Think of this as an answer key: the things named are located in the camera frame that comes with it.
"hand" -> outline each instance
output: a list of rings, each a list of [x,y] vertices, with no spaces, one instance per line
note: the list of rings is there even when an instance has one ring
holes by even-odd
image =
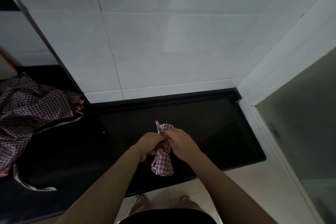
[[[182,129],[168,129],[165,132],[165,136],[173,147],[175,155],[187,163],[201,153],[194,140]]]
[[[158,142],[164,141],[165,137],[158,133],[148,132],[145,133],[135,146],[139,149],[141,154],[141,161],[145,160],[146,155],[154,150]]]

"leg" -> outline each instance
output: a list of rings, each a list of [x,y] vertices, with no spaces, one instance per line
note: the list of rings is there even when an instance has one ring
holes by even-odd
[[[128,216],[131,216],[134,213],[139,213],[152,209],[153,207],[150,202],[144,196],[139,195],[135,198],[135,202],[129,210]]]
[[[173,208],[195,209],[206,213],[197,203],[191,201],[189,197],[182,197]]]

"person's left arm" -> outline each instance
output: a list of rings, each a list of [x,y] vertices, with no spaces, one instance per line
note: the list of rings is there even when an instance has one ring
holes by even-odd
[[[164,137],[146,133],[129,148],[56,222],[57,224],[111,224],[138,166]]]

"bracelet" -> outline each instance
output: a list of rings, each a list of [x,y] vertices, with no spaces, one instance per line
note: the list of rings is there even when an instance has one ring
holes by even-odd
[[[140,161],[145,161],[145,158],[142,160],[142,154],[141,154],[141,151],[140,151],[140,149],[138,148],[138,146],[136,146],[136,145],[132,145],[130,148],[132,148],[132,147],[135,147],[135,148],[138,149],[138,151],[139,151],[139,153],[140,153]]]

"black shirt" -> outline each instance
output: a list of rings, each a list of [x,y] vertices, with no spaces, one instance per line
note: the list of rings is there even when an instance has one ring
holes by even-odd
[[[199,210],[195,209],[158,209],[148,210],[132,214],[120,222],[120,224],[187,224],[187,223],[210,223],[216,224],[215,220]]]

